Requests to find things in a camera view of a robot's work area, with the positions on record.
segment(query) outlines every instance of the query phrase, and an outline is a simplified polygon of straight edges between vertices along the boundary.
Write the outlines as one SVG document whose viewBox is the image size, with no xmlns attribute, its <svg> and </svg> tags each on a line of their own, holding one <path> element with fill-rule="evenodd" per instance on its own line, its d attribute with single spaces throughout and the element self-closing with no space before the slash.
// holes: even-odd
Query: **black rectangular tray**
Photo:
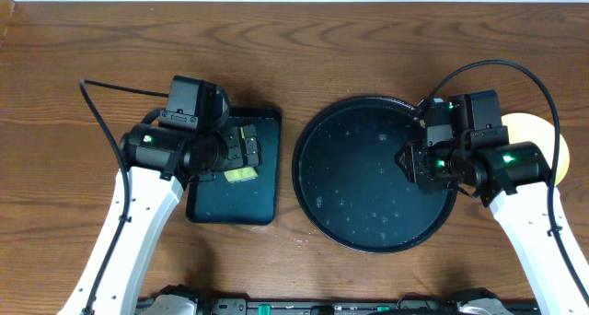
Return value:
<svg viewBox="0 0 589 315">
<path fill-rule="evenodd" d="M 248 124 L 256 126 L 261 148 L 261 165 L 254 168 L 258 178 L 230 183 L 220 172 L 198 188 L 191 185 L 186 205 L 190 222 L 267 225 L 274 219 L 282 116 L 275 109 L 231 108 L 225 126 Z"/>
</svg>

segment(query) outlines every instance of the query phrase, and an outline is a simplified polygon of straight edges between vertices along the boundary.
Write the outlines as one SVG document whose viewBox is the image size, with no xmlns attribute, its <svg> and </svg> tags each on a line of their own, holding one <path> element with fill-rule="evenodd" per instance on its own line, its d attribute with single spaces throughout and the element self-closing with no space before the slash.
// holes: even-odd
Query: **green led light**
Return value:
<svg viewBox="0 0 589 315">
<path fill-rule="evenodd" d="M 505 161 L 505 163 L 509 163 L 511 161 L 515 161 L 515 158 L 513 158 L 509 155 L 503 155 L 503 160 Z"/>
</svg>

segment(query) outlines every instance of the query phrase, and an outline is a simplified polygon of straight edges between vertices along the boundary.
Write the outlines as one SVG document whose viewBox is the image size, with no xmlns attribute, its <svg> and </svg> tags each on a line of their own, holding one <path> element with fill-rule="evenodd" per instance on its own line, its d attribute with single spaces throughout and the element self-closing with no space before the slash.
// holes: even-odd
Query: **wooden table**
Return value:
<svg viewBox="0 0 589 315">
<path fill-rule="evenodd" d="M 174 75 L 224 87 L 235 105 L 283 109 L 277 216 L 267 227 L 169 219 L 142 296 L 172 284 L 251 298 L 396 299 L 485 286 L 532 298 L 514 250 L 478 200 L 410 251 L 350 251 L 314 229 L 291 183 L 295 142 L 339 99 L 418 103 L 463 64 L 506 58 L 551 89 L 572 155 L 560 185 L 589 249 L 589 6 L 518 4 L 18 3 L 0 50 L 0 312 L 54 313 L 82 274 L 117 165 L 78 89 L 88 77 L 168 91 Z M 503 112 L 549 119 L 533 83 L 486 67 L 444 95 L 495 88 Z M 115 138 L 164 99 L 91 88 Z"/>
</svg>

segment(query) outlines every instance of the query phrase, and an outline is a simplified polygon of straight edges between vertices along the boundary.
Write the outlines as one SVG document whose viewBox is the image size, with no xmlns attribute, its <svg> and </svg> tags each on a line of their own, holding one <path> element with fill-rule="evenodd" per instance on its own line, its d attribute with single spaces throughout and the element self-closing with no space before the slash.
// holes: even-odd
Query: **yellow sponge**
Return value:
<svg viewBox="0 0 589 315">
<path fill-rule="evenodd" d="M 225 171 L 224 174 L 229 182 L 249 181 L 258 177 L 258 172 L 252 167 Z"/>
</svg>

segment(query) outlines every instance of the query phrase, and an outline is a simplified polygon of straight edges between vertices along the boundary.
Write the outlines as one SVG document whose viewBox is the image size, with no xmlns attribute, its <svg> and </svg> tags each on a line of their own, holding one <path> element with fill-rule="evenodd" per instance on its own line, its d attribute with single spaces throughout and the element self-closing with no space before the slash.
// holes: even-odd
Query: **black round tray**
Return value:
<svg viewBox="0 0 589 315">
<path fill-rule="evenodd" d="M 424 129 L 415 107 L 362 96 L 327 107 L 294 149 L 293 185 L 306 216 L 331 239 L 358 251 L 404 251 L 446 221 L 456 192 L 423 192 L 395 154 Z"/>
</svg>

